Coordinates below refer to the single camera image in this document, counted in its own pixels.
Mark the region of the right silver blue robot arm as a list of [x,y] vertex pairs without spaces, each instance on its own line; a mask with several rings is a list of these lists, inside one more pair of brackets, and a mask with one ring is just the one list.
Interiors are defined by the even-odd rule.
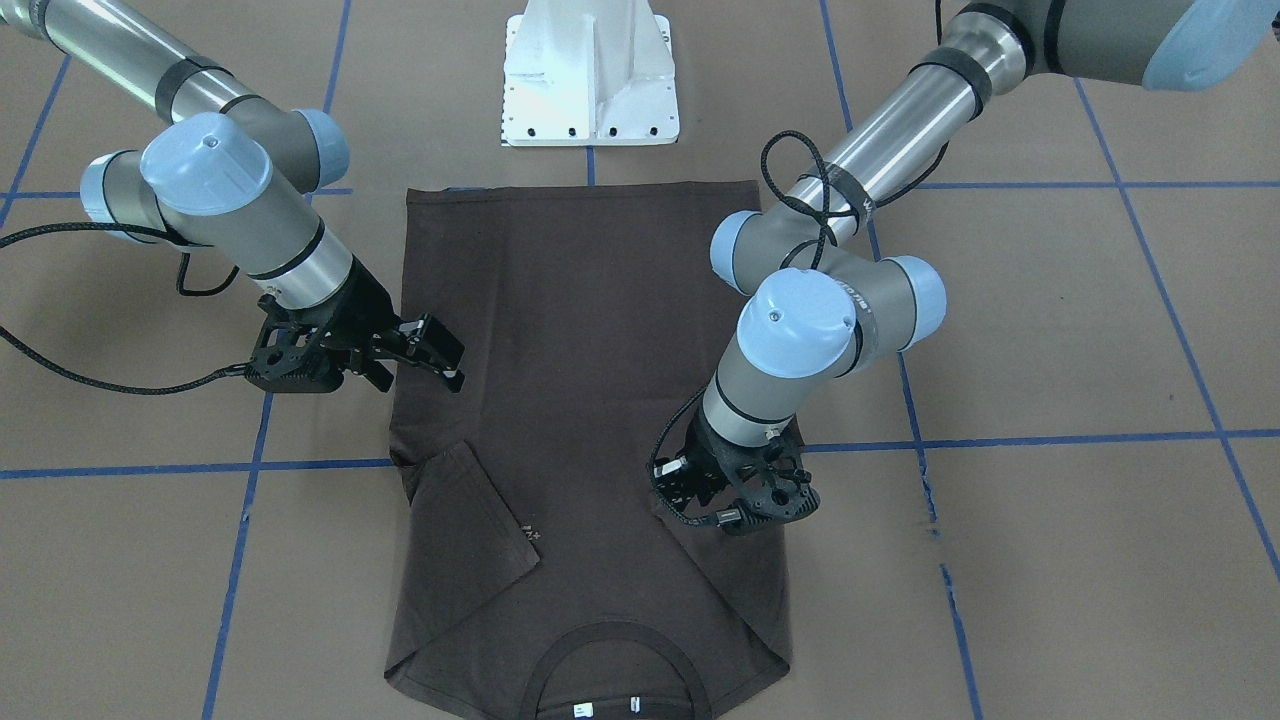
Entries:
[[388,363],[397,361],[461,389],[463,345],[434,316],[402,318],[307,202],[349,165],[346,136],[326,113],[278,108],[123,1],[5,1],[3,23],[83,61],[165,123],[145,149],[86,168],[86,222],[19,231],[4,246],[104,231],[184,256],[221,252],[261,290],[265,322],[250,360],[212,380],[326,393],[355,374],[388,391]]

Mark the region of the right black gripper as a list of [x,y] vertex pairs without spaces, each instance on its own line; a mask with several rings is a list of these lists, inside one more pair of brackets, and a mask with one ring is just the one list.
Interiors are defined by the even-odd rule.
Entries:
[[389,292],[362,263],[352,264],[340,288],[324,304],[307,310],[305,322],[315,327],[320,347],[314,372],[319,392],[340,387],[346,372],[387,392],[394,375],[375,359],[374,337],[392,331],[394,360],[435,373],[452,393],[458,393],[465,384],[460,369],[465,345],[430,314],[401,323]]

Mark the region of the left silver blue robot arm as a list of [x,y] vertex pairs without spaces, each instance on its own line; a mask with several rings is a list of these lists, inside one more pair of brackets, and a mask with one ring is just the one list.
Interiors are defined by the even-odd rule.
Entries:
[[776,204],[737,211],[710,242],[716,274],[746,297],[707,386],[685,405],[684,447],[653,454],[652,488],[682,524],[741,536],[808,518],[820,498],[795,416],[827,380],[901,354],[947,313],[938,272],[869,261],[844,245],[914,191],[952,137],[1032,76],[1197,92],[1233,74],[1277,18],[1275,1],[973,1],[835,149],[794,132],[812,165]]

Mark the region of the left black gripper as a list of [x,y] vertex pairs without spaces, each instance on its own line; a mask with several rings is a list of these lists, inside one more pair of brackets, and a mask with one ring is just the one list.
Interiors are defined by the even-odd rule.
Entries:
[[700,413],[673,457],[650,452],[650,483],[680,521],[796,521],[801,518],[801,436],[791,423],[762,447],[733,445]]

